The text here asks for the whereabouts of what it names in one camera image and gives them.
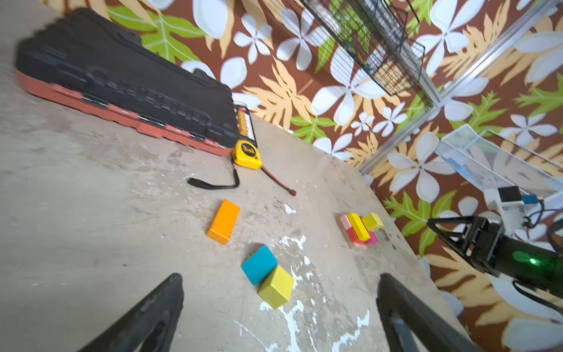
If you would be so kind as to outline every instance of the yellow block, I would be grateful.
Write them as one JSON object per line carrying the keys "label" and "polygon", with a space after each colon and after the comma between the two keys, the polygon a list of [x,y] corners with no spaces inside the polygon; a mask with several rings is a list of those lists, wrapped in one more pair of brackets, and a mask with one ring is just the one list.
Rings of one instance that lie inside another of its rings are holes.
{"label": "yellow block", "polygon": [[295,279],[278,265],[264,280],[258,290],[258,295],[270,307],[277,309],[289,302],[293,292],[293,284],[295,284]]}
{"label": "yellow block", "polygon": [[222,244],[227,244],[231,239],[239,211],[238,206],[226,199],[223,200],[223,204],[221,204],[207,235]]}
{"label": "yellow block", "polygon": [[367,241],[370,239],[368,234],[368,230],[365,228],[364,223],[361,221],[360,216],[358,214],[350,213],[348,214],[348,220],[350,220],[350,224],[352,224],[352,228],[358,236],[360,241]]}
{"label": "yellow block", "polygon": [[377,215],[376,213],[367,214],[366,216],[361,218],[361,221],[364,223],[365,228],[371,232],[375,232],[383,227],[383,221],[381,221],[379,215]]}

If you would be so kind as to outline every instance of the white paint splatter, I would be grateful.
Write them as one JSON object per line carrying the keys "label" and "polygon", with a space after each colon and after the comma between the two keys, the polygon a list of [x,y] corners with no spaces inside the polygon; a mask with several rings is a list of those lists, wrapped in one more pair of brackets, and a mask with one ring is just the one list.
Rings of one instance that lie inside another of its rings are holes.
{"label": "white paint splatter", "polygon": [[291,207],[290,207],[289,205],[287,205],[287,204],[284,204],[284,205],[285,205],[285,212],[286,212],[287,214],[295,214],[295,213],[297,213],[297,210],[291,209]]}
{"label": "white paint splatter", "polygon": [[241,336],[243,335],[243,329],[244,329],[246,332],[248,332],[250,335],[252,335],[252,337],[254,337],[254,339],[260,343],[260,345],[262,345],[262,347],[264,348],[264,351],[274,352],[274,351],[278,350],[278,344],[277,343],[271,344],[270,347],[266,347],[266,345],[264,345],[264,343],[262,341],[260,341],[260,339],[258,337],[256,337],[256,335],[254,335],[252,333],[252,331],[250,331],[246,326],[242,325],[241,323],[237,322],[236,320],[233,320],[233,322],[235,322],[236,324],[239,325],[239,334]]}
{"label": "white paint splatter", "polygon": [[261,311],[269,311],[272,310],[272,307],[270,307],[270,305],[266,302],[262,302],[260,303],[260,310]]}
{"label": "white paint splatter", "polygon": [[291,266],[291,276],[293,276],[293,279],[295,280],[295,282],[293,283],[293,289],[295,289],[297,286],[299,286],[299,282],[303,281],[303,276],[297,276],[296,273],[293,272],[293,267]]}
{"label": "white paint splatter", "polygon": [[278,308],[278,310],[283,314],[285,321],[287,322],[287,328],[289,329],[290,344],[287,347],[286,352],[301,352],[301,349],[297,345],[297,333],[300,331],[293,316],[297,311],[303,311],[303,302],[297,300],[297,304],[295,307],[291,308],[289,313],[284,312],[283,307]]}
{"label": "white paint splatter", "polygon": [[303,249],[303,244],[305,243],[306,240],[307,238],[305,237],[305,235],[301,235],[301,239],[283,236],[279,243],[285,244],[286,246],[289,247],[289,241],[291,241],[295,243],[297,247],[299,247],[299,249]]}
{"label": "white paint splatter", "polygon": [[313,347],[313,351],[318,352],[315,347],[315,341],[313,341],[313,337],[311,336],[311,331],[307,329],[307,332],[309,333],[309,339],[311,340],[311,347]]}
{"label": "white paint splatter", "polygon": [[358,317],[357,324],[358,328],[356,331],[354,331],[353,335],[345,333],[340,337],[340,339],[338,339],[338,341],[332,343],[332,352],[339,352],[340,346],[347,345],[348,343],[356,342],[358,340],[358,337],[360,337],[360,330],[363,327],[369,326],[369,309],[364,319],[360,319],[360,317]]}

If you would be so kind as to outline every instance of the yellow tape measure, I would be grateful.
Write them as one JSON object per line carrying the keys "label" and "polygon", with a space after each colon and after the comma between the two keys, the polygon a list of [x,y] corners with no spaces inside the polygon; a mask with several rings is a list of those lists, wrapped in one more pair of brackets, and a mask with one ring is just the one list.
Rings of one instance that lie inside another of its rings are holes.
{"label": "yellow tape measure", "polygon": [[245,140],[239,140],[233,150],[235,164],[258,170],[262,167],[262,159],[258,149],[252,143]]}

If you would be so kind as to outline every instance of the metal wire rack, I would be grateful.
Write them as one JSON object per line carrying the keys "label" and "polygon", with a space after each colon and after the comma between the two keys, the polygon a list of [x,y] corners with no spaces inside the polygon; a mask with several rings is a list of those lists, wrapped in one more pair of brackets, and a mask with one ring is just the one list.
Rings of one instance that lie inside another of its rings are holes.
{"label": "metal wire rack", "polygon": [[408,38],[406,11],[388,5],[385,0],[302,3],[387,94],[396,95],[417,85],[425,48]]}

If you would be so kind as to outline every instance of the blue block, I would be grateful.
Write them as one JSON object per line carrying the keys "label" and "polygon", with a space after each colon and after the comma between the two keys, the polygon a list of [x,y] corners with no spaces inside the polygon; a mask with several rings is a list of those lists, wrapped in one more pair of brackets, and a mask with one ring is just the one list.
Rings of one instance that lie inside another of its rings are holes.
{"label": "blue block", "polygon": [[242,268],[250,282],[253,285],[258,285],[277,265],[278,260],[268,246],[264,245],[244,262]]}

